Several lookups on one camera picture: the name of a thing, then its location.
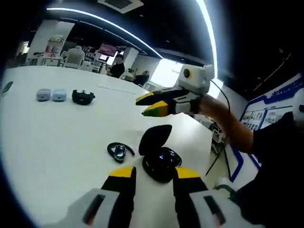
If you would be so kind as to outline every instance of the man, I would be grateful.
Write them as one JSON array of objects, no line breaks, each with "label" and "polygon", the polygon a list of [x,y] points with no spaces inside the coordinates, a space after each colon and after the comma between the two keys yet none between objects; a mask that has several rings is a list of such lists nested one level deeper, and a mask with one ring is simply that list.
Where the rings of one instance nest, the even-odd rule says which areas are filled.
[{"label": "man", "polygon": [[115,58],[115,65],[111,69],[107,68],[107,75],[119,78],[124,72],[124,57],[123,55],[117,55]]},{"label": "man", "polygon": [[136,75],[133,83],[143,86],[149,80],[149,71],[145,70],[141,75]]},{"label": "man", "polygon": [[302,179],[304,135],[296,127],[293,113],[278,122],[252,131],[239,122],[220,101],[209,95],[201,99],[199,110],[212,117],[241,152],[255,154],[262,163],[253,181],[239,189],[230,199],[239,205],[242,216],[253,224],[286,227],[299,223],[296,206],[300,199],[297,183]]}]

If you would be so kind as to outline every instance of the ceiling light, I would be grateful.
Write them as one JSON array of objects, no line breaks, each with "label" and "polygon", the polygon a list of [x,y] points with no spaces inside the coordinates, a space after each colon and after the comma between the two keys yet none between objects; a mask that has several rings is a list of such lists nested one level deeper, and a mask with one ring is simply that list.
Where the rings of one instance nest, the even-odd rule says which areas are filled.
[{"label": "ceiling light", "polygon": [[138,40],[139,42],[141,42],[142,44],[144,44],[147,48],[149,48],[151,51],[153,51],[155,54],[157,54],[160,58],[163,58],[157,51],[155,51],[152,47],[150,47],[148,44],[146,44],[145,42],[143,42],[141,39],[139,39],[137,36],[133,35],[131,32],[125,30],[124,28],[114,24],[113,22],[110,22],[109,20],[106,20],[104,18],[101,18],[99,16],[96,16],[92,13],[87,13],[87,12],[84,12],[84,11],[81,11],[81,10],[77,10],[77,9],[69,9],[69,8],[47,8],[47,10],[62,10],[62,11],[70,11],[70,12],[75,12],[75,13],[81,13],[81,14],[84,14],[84,15],[88,15],[90,17],[93,17],[93,18],[96,18],[96,19],[99,19],[103,22],[106,22],[110,25],[113,25],[114,27],[120,29],[121,31],[125,32],[126,34],[130,35],[131,37],[135,38],[136,40]]},{"label": "ceiling light", "polygon": [[214,77],[218,78],[218,55],[217,55],[217,47],[215,44],[215,38],[214,38],[214,32],[213,32],[213,28],[212,28],[212,24],[211,24],[211,19],[208,14],[208,10],[207,10],[204,0],[196,0],[196,2],[198,3],[199,8],[203,14],[204,20],[206,22],[206,26],[207,26],[207,30],[208,30],[208,34],[209,34],[209,38],[210,38],[210,42],[211,42],[211,48],[212,48],[212,52],[213,52]]}]

